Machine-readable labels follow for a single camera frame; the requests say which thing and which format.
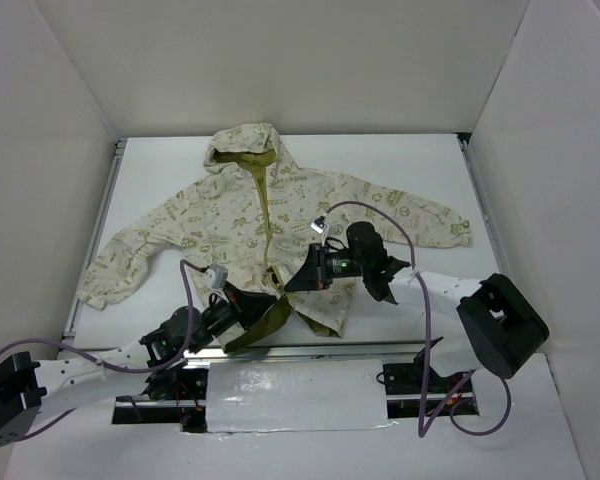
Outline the white foil covered board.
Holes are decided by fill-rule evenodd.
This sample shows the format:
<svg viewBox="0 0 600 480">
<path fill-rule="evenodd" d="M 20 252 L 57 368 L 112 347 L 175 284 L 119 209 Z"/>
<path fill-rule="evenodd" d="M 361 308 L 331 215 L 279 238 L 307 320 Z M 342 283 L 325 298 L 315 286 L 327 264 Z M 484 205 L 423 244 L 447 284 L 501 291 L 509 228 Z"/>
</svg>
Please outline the white foil covered board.
<svg viewBox="0 0 600 480">
<path fill-rule="evenodd" d="M 391 424 L 381 362 L 214 363 L 206 392 L 211 433 L 361 431 Z"/>
</svg>

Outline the aluminium frame rail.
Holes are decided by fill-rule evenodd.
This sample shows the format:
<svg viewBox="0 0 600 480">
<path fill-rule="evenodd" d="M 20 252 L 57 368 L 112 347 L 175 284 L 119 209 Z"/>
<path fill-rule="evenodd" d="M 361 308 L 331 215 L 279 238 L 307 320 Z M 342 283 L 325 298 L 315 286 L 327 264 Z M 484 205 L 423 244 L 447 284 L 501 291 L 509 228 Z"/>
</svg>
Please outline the aluminium frame rail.
<svg viewBox="0 0 600 480">
<path fill-rule="evenodd" d="M 91 263 L 91 261 L 93 260 L 93 258 L 97 254 L 98 246 L 99 246 L 99 243 L 101 240 L 102 231 L 104 229 L 104 224 L 105 224 L 106 217 L 108 214 L 109 205 L 110 205 L 113 191 L 115 188 L 115 184 L 117 181 L 117 176 L 118 176 L 121 162 L 122 162 L 122 159 L 124 156 L 127 141 L 128 141 L 127 138 L 120 138 L 115 145 L 114 154 L 113 154 L 111 166 L 109 169 L 107 181 L 105 184 L 103 195 L 101 197 L 101 201 L 99 203 L 99 207 L 98 207 L 98 211 L 97 211 L 97 215 L 96 215 L 96 219 L 95 219 L 95 224 L 92 229 L 92 233 L 91 233 L 90 240 L 88 243 L 86 255 L 85 255 L 84 261 L 82 263 L 76 290 L 79 290 L 79 287 L 82 284 L 86 270 L 87 270 L 89 264 Z M 75 337 L 78 304 L 79 304 L 78 293 L 75 293 L 72 303 L 71 303 L 71 306 L 69 308 L 68 315 L 67 315 L 65 327 L 63 330 L 63 334 L 62 334 L 62 339 L 72 339 Z"/>
<path fill-rule="evenodd" d="M 470 151 L 470 141 L 472 137 L 471 132 L 457 132 L 455 134 L 459 148 L 462 152 L 462 156 L 466 165 L 466 169 L 468 171 L 469 177 L 471 179 L 472 187 L 479 204 L 479 209 L 481 212 L 482 221 L 485 225 L 487 236 L 489 238 L 489 242 L 491 248 L 493 250 L 496 264 L 498 266 L 499 272 L 503 275 L 506 275 L 509 278 L 512 278 L 512 273 L 510 266 L 508 264 L 506 255 L 502 249 L 501 241 L 498 237 L 497 231 L 495 229 L 495 224 L 493 220 L 493 215 L 491 214 L 489 205 L 487 203 L 487 198 L 485 196 L 485 191 L 480 181 L 478 170 L 476 164 L 473 160 L 471 151 Z"/>
</svg>

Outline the right aluminium frame rail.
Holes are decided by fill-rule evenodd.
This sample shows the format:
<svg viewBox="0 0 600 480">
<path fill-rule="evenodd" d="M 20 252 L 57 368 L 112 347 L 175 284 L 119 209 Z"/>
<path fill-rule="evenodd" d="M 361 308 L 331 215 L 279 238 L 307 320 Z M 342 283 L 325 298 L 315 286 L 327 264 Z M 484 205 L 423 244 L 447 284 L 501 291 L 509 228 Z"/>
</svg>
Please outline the right aluminium frame rail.
<svg viewBox="0 0 600 480">
<path fill-rule="evenodd" d="M 469 177 L 471 179 L 472 187 L 479 204 L 479 209 L 481 212 L 482 221 L 485 225 L 487 236 L 489 238 L 489 242 L 491 248 L 493 250 L 496 264 L 498 266 L 499 272 L 503 275 L 506 275 L 509 278 L 512 278 L 512 273 L 510 266 L 508 264 L 506 255 L 502 249 L 501 241 L 498 237 L 497 231 L 495 229 L 495 224 L 493 220 L 493 215 L 491 214 L 489 205 L 487 203 L 487 198 L 485 196 L 485 191 L 480 181 L 478 170 L 476 164 L 473 160 L 471 151 L 470 151 L 470 141 L 472 137 L 471 132 L 457 132 L 455 134 L 459 148 L 462 152 L 462 156 L 466 165 L 466 169 L 468 171 Z"/>
</svg>

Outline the cream green printed hooded jacket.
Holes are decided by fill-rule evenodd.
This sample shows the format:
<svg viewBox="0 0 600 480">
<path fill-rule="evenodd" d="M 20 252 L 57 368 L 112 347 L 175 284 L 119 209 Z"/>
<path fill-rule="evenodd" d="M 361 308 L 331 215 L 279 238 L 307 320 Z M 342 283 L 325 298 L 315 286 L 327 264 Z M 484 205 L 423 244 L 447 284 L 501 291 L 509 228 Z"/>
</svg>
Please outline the cream green printed hooded jacket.
<svg viewBox="0 0 600 480">
<path fill-rule="evenodd" d="M 225 351 L 271 335 L 292 314 L 319 335 L 340 336 L 352 282 L 338 280 L 313 293 L 282 290 L 317 240 L 310 223 L 319 214 L 328 216 L 337 239 L 350 224 L 367 221 L 392 243 L 435 249 L 472 243 L 470 223 L 456 210 L 361 177 L 366 167 L 408 164 L 390 137 L 360 142 L 347 164 L 344 172 L 329 146 L 314 166 L 298 164 L 268 123 L 216 133 L 203 161 L 205 176 L 116 233 L 87 268 L 79 300 L 99 310 L 124 301 L 141 286 L 151 257 L 175 246 L 198 266 L 224 266 L 236 287 L 275 299 L 254 326 L 235 325 L 219 335 Z"/>
</svg>

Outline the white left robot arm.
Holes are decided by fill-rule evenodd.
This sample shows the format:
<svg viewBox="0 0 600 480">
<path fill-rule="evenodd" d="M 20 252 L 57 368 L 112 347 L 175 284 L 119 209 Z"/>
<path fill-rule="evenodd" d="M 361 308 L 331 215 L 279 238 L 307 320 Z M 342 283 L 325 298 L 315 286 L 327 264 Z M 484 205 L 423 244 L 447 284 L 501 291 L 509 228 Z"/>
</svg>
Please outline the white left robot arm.
<svg viewBox="0 0 600 480">
<path fill-rule="evenodd" d="M 113 350 L 35 360 L 24 350 L 0 353 L 0 448 L 32 436 L 32 427 L 111 397 L 147 392 L 162 399 L 175 371 L 233 326 L 249 330 L 277 300 L 232 286 L 213 293 L 204 311 L 184 306 L 140 340 Z"/>
</svg>

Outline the left aluminium frame rail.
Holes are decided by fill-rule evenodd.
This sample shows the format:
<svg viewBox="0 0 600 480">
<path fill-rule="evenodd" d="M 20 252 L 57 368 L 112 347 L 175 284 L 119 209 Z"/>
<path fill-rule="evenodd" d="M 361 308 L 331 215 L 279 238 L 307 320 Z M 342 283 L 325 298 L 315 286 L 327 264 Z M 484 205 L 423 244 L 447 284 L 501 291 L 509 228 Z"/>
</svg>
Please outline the left aluminium frame rail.
<svg viewBox="0 0 600 480">
<path fill-rule="evenodd" d="M 96 219 L 95 219 L 95 224 L 92 229 L 92 233 L 91 233 L 90 240 L 88 243 L 86 255 L 85 255 L 84 261 L 82 263 L 76 290 L 79 290 L 79 287 L 82 284 L 86 270 L 87 270 L 89 264 L 91 263 L 91 261 L 93 260 L 93 258 L 97 254 L 98 246 L 99 246 L 99 243 L 101 240 L 102 231 L 104 229 L 104 224 L 105 224 L 106 217 L 108 214 L 109 205 L 110 205 L 113 191 L 115 188 L 115 184 L 117 181 L 117 176 L 118 176 L 121 162 L 122 162 L 122 159 L 124 156 L 127 141 L 128 141 L 127 138 L 120 138 L 115 145 L 114 154 L 113 154 L 111 166 L 109 169 L 107 181 L 105 184 L 103 195 L 101 197 L 101 201 L 99 203 L 99 207 L 98 207 L 98 211 L 97 211 L 97 215 L 96 215 Z M 78 293 L 75 293 L 72 303 L 71 303 L 71 306 L 69 308 L 68 315 L 67 315 L 65 327 L 63 330 L 63 334 L 62 334 L 62 339 L 72 339 L 75 337 L 78 304 L 79 304 Z"/>
</svg>

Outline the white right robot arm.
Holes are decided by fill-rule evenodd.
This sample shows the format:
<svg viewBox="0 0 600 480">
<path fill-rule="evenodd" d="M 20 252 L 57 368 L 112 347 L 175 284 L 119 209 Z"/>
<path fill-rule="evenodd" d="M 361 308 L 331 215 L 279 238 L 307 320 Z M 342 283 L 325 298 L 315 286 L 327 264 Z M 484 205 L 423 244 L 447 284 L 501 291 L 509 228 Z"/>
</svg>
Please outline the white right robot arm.
<svg viewBox="0 0 600 480">
<path fill-rule="evenodd" d="M 346 239 L 336 251 L 324 242 L 311 244 L 285 290 L 323 291 L 337 279 L 360 277 L 378 302 L 422 306 L 459 321 L 464 334 L 433 340 L 429 358 L 415 367 L 416 382 L 426 391 L 439 390 L 450 376 L 480 369 L 511 379 L 549 339 L 545 321 L 503 274 L 476 280 L 418 271 L 389 255 L 369 222 L 351 224 Z"/>
</svg>

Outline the aluminium table edge rail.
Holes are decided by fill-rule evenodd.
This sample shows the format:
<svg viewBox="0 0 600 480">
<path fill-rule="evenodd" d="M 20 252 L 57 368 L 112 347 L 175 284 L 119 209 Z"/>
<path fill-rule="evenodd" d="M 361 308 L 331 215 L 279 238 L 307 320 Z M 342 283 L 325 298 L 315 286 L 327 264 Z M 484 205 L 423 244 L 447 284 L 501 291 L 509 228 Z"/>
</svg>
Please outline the aluminium table edge rail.
<svg viewBox="0 0 600 480">
<path fill-rule="evenodd" d="M 141 396 L 119 396 L 114 403 L 114 425 L 173 424 L 189 433 L 205 433 L 209 368 L 220 362 L 284 362 L 378 359 L 381 367 L 375 381 L 386 395 L 388 418 L 415 418 L 418 415 L 422 366 L 416 358 L 420 345 L 413 342 L 372 342 L 362 344 L 317 344 L 249 347 L 237 354 L 225 354 L 211 347 L 198 354 L 187 353 L 187 363 L 171 374 L 149 383 Z"/>
</svg>

